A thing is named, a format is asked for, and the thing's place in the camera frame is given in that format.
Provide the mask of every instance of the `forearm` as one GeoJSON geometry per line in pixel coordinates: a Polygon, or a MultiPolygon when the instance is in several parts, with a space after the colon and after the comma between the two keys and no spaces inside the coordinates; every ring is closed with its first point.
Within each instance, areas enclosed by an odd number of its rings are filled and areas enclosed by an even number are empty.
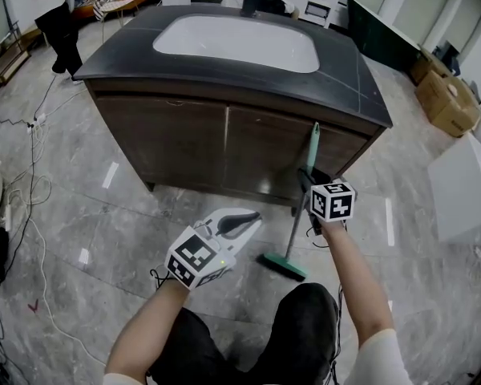
{"type": "Polygon", "coordinates": [[[358,334],[358,345],[381,330],[394,327],[383,288],[343,227],[323,227],[337,268],[347,309],[358,334]]]}
{"type": "Polygon", "coordinates": [[[160,357],[188,293],[178,281],[166,281],[123,328],[105,372],[144,383],[146,371],[160,357]]]}

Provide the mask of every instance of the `dark countertop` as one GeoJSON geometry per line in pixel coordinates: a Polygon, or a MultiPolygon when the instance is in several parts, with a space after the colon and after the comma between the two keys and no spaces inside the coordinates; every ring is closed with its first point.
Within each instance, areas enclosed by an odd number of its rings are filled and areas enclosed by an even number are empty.
{"type": "Polygon", "coordinates": [[[108,39],[75,78],[180,79],[243,87],[293,97],[392,127],[378,86],[351,38],[306,22],[258,13],[258,20],[292,27],[310,36],[320,67],[306,74],[236,60],[156,51],[156,37],[173,21],[190,14],[240,17],[238,9],[221,6],[151,7],[108,39]]]}

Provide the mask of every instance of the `sink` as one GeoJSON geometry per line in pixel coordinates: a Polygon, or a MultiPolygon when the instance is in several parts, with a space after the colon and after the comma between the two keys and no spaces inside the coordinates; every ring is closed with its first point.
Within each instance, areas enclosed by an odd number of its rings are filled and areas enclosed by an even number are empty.
{"type": "Polygon", "coordinates": [[[197,55],[313,73],[319,58],[313,40],[291,27],[251,18],[189,15],[170,24],[153,42],[169,55],[197,55]]]}

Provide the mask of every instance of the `marble tile floor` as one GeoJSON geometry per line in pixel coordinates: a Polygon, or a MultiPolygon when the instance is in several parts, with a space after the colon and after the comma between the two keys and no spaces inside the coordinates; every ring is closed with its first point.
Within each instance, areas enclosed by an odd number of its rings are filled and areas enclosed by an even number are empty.
{"type": "MultiPolygon", "coordinates": [[[[117,21],[107,22],[106,36],[117,28],[117,21]]],[[[99,24],[80,31],[84,60],[100,44],[99,24]]],[[[32,53],[0,91],[1,118],[31,119],[53,78],[54,60],[55,54],[46,47],[32,53]]],[[[394,128],[346,173],[359,191],[349,232],[392,301],[402,355],[414,383],[454,381],[460,373],[476,372],[481,366],[481,255],[475,255],[472,247],[440,244],[436,236],[426,167],[453,140],[427,123],[405,75],[366,61],[394,128]]],[[[269,339],[278,302],[296,285],[254,261],[260,253],[285,251],[292,224],[289,209],[164,186],[149,193],[84,86],[57,77],[39,113],[53,111],[75,94],[48,118],[44,153],[34,173],[36,179],[46,176],[52,183],[50,190],[46,181],[39,181],[35,196],[51,193],[34,207],[32,216],[46,240],[47,300],[55,321],[81,338],[94,356],[106,360],[123,325],[154,291],[149,270],[162,263],[183,228],[217,208],[253,208],[265,222],[240,253],[235,270],[192,292],[187,303],[210,327],[225,355],[249,369],[269,339]],[[119,167],[110,187],[104,188],[113,162],[119,167]],[[82,261],[83,249],[88,252],[86,261],[82,261]]],[[[0,169],[7,180],[30,163],[29,142],[23,126],[0,125],[0,169]]],[[[24,196],[30,178],[26,175],[17,183],[24,196]]],[[[13,208],[16,229],[24,209],[18,199],[13,208]]],[[[331,255],[327,248],[313,245],[305,235],[308,228],[304,219],[293,260],[308,269],[309,281],[336,294],[338,276],[331,255]]],[[[11,247],[18,239],[19,233],[11,247]]],[[[324,244],[320,238],[314,241],[324,244]]],[[[7,353],[30,383],[98,385],[103,368],[51,325],[41,300],[41,256],[42,240],[30,225],[0,288],[7,353]],[[39,307],[34,313],[28,304],[36,300],[39,307]]],[[[354,326],[345,310],[338,360],[341,383],[357,349],[354,326]]]]}

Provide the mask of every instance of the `cardboard box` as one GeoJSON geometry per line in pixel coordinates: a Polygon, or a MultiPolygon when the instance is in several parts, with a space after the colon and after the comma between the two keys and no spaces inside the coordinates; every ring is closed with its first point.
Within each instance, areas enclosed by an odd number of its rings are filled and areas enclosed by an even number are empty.
{"type": "Polygon", "coordinates": [[[415,85],[419,85],[430,71],[434,71],[441,77],[452,76],[451,71],[444,63],[433,56],[424,47],[420,47],[420,57],[411,68],[410,77],[415,85]]]}
{"type": "Polygon", "coordinates": [[[461,137],[479,120],[481,111],[471,89],[453,76],[440,77],[429,71],[415,90],[428,120],[453,137],[461,137]],[[453,95],[448,86],[455,87],[453,95]]]}

